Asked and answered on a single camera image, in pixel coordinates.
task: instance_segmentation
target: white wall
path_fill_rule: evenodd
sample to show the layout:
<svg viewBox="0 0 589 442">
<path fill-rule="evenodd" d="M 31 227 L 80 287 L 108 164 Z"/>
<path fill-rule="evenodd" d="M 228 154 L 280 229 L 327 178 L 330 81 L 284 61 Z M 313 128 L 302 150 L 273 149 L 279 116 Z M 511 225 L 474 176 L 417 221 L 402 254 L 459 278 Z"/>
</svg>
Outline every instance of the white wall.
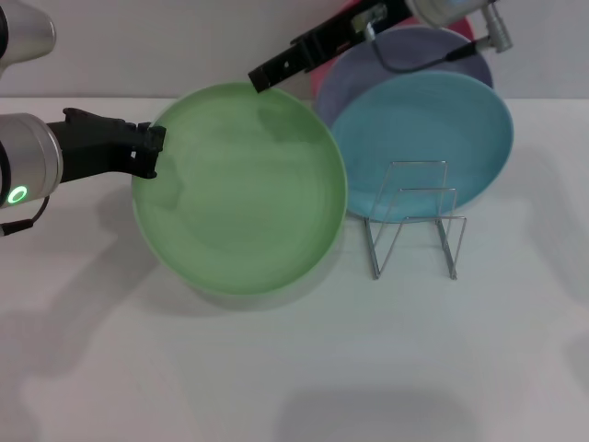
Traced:
<svg viewBox="0 0 589 442">
<path fill-rule="evenodd" d="M 0 96 L 176 97 L 247 72 L 342 0 L 28 0 L 58 30 L 48 57 L 14 66 Z M 508 98 L 588 98 L 588 0 L 502 0 L 515 49 L 490 54 Z M 474 17 L 479 32 L 480 17 Z M 287 86 L 310 94 L 308 79 Z"/>
</svg>

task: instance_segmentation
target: pink plate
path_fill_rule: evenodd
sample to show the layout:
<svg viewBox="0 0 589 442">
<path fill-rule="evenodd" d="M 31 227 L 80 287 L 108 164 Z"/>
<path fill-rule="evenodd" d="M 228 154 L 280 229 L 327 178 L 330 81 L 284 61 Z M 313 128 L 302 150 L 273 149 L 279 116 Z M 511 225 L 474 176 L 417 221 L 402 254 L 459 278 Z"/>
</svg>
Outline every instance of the pink plate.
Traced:
<svg viewBox="0 0 589 442">
<path fill-rule="evenodd" d="M 343 6 L 340 12 L 347 9 L 350 6 L 354 6 L 358 2 L 360 2 L 360 0 L 348 0 L 348 2 L 346 2 L 346 4 Z M 399 23 L 397 26 L 407 26 L 415 24 L 419 24 L 419 21 L 415 17 L 411 17 Z M 453 25 L 450 25 L 448 28 L 453 30 L 454 32 L 463 35 L 469 40 L 473 40 L 475 37 L 475 34 L 472 30 L 472 26 L 470 26 L 470 22 L 468 22 L 467 18 L 459 20 Z M 333 60 L 328 61 L 327 63 L 321 65 L 320 67 L 311 72 L 310 75 L 311 85 L 313 87 L 313 97 L 316 97 L 318 95 L 319 90 L 321 89 L 321 85 L 323 85 L 323 81 L 325 80 L 325 77 L 327 76 L 329 70 L 335 64 L 335 62 L 337 62 L 337 60 L 337 58 L 334 58 Z"/>
</svg>

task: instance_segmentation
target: dish rack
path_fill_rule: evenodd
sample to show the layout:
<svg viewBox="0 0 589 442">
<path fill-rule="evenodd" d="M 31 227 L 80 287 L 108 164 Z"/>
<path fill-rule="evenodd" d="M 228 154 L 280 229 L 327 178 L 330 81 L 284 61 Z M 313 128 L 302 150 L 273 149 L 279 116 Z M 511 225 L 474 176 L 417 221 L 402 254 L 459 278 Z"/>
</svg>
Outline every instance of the dish rack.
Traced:
<svg viewBox="0 0 589 442">
<path fill-rule="evenodd" d="M 376 210 L 379 207 L 383 196 L 386 192 L 386 188 L 388 183 L 390 182 L 391 178 L 394 176 L 395 171 L 402 169 L 402 168 L 424 168 L 424 167 L 439 167 L 444 171 L 444 178 L 442 181 L 441 187 L 423 187 L 423 188 L 399 188 L 395 192 L 393 192 L 393 196 L 390 199 L 390 203 L 387 207 L 387 214 L 385 215 L 382 221 L 375 220 Z M 462 248 L 462 240 L 464 238 L 465 231 L 467 229 L 467 222 L 468 220 L 464 216 L 455 216 L 456 210 L 456 201 L 458 196 L 457 189 L 448 188 L 446 187 L 446 182 L 448 178 L 448 163 L 447 161 L 393 161 L 389 164 L 387 173 L 385 174 L 385 178 L 383 179 L 382 185 L 380 187 L 380 191 L 376 196 L 375 203 L 373 205 L 372 211 L 368 217 L 364 217 L 364 229 L 366 233 L 367 243 L 368 243 L 368 251 L 370 254 L 370 261 L 372 263 L 373 275 L 374 278 L 380 279 L 383 271 L 387 268 L 388 262 L 390 261 L 391 256 L 393 255 L 393 251 L 395 250 L 395 246 L 398 242 L 398 237 L 405 227 L 409 223 L 420 223 L 420 222 L 433 222 L 435 223 L 437 233 L 440 237 L 442 242 L 442 250 L 444 252 L 445 261 L 448 266 L 448 271 L 450 273 L 450 278 L 456 280 L 458 278 L 456 272 L 456 265 L 458 263 L 458 257 L 460 255 L 460 249 Z M 439 194 L 439 199 L 437 200 L 437 209 L 435 216 L 405 216 L 402 218 L 402 221 L 398 224 L 397 233 L 392 241 L 390 248 L 388 249 L 388 253 L 386 258 L 383 260 L 382 265 L 379 263 L 379 260 L 376 256 L 376 246 L 381 241 L 383 232 L 385 229 L 390 226 L 388 220 L 390 219 L 391 213 L 393 209 L 396 207 L 398 203 L 398 198 L 402 194 L 416 194 L 416 195 L 425 195 L 425 194 Z M 452 197 L 452 208 L 450 210 L 449 215 L 443 215 L 443 207 L 444 207 L 444 199 L 447 196 Z M 458 239 L 457 247 L 456 247 L 456 254 L 453 255 L 449 243 L 449 237 L 452 228 L 453 221 L 461 221 L 462 228 L 460 230 L 460 237 Z M 373 224 L 380 225 L 378 228 L 378 232 L 376 233 L 376 238 L 373 236 Z"/>
</svg>

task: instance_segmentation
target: plate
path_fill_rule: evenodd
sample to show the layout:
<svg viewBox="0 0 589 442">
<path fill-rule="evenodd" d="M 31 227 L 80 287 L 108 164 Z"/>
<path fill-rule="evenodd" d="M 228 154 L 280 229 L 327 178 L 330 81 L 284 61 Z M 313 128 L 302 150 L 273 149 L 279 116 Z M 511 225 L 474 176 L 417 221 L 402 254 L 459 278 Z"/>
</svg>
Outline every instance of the plate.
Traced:
<svg viewBox="0 0 589 442">
<path fill-rule="evenodd" d="M 207 292 L 257 295 L 290 285 L 341 229 L 346 176 L 327 127 L 300 101 L 252 85 L 210 87 L 154 123 L 167 128 L 155 180 L 133 206 L 157 257 Z"/>
<path fill-rule="evenodd" d="M 418 66 L 440 58 L 459 48 L 467 39 L 447 29 L 422 26 L 392 29 L 377 38 L 387 60 L 398 67 Z M 493 86 L 489 65 L 482 55 L 454 63 L 443 63 L 430 69 L 457 72 Z M 346 107 L 371 87 L 398 75 L 386 71 L 376 59 L 373 48 L 363 43 L 347 51 L 333 66 L 319 91 L 315 110 L 331 126 Z"/>
<path fill-rule="evenodd" d="M 356 5 L 359 1 L 360 0 L 350 0 L 346 2 L 346 4 L 341 8 L 340 12 L 346 10 L 351 6 Z M 418 24 L 420 24 L 420 21 L 415 17 L 411 17 L 404 21 L 401 21 L 399 24 L 396 25 L 396 27 Z M 472 26 L 470 25 L 470 22 L 467 18 L 462 18 L 461 20 L 458 20 L 456 23 L 453 23 L 452 25 L 448 26 L 448 28 L 450 30 L 453 30 L 454 32 L 457 32 L 463 37 L 466 37 L 469 40 L 474 40 L 475 38 L 474 31 L 472 30 Z M 325 81 L 325 77 L 328 75 L 329 70 L 331 69 L 331 67 L 333 67 L 337 60 L 337 58 L 330 60 L 311 72 L 310 75 L 311 86 L 313 88 L 313 97 L 316 97 L 318 95 L 319 91 L 321 90 L 321 85 Z"/>
<path fill-rule="evenodd" d="M 346 109 L 332 133 L 349 181 L 348 209 L 369 216 L 389 164 L 446 161 L 446 187 L 457 207 L 480 195 L 500 174 L 514 141 L 511 115 L 488 86 L 461 74 L 422 72 L 370 89 Z M 406 216 L 437 215 L 439 194 L 398 194 L 398 189 L 439 188 L 439 165 L 393 169 L 374 219 L 399 223 Z M 396 208 L 386 217 L 397 197 Z M 443 212 L 452 208 L 446 196 Z"/>
</svg>

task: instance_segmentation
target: white tabletop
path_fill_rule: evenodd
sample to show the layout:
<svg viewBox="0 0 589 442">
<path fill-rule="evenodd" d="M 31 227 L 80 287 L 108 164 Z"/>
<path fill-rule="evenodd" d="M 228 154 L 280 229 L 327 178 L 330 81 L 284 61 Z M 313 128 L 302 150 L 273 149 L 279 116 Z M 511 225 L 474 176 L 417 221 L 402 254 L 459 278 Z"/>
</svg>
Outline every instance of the white tabletop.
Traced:
<svg viewBox="0 0 589 442">
<path fill-rule="evenodd" d="M 143 122 L 167 103 L 0 99 L 0 113 Z M 0 440 L 586 441 L 589 101 L 508 104 L 513 156 L 461 212 L 455 282 L 426 225 L 373 281 L 349 219 L 298 290 L 204 297 L 149 253 L 128 177 L 61 186 L 35 228 L 0 240 Z"/>
</svg>

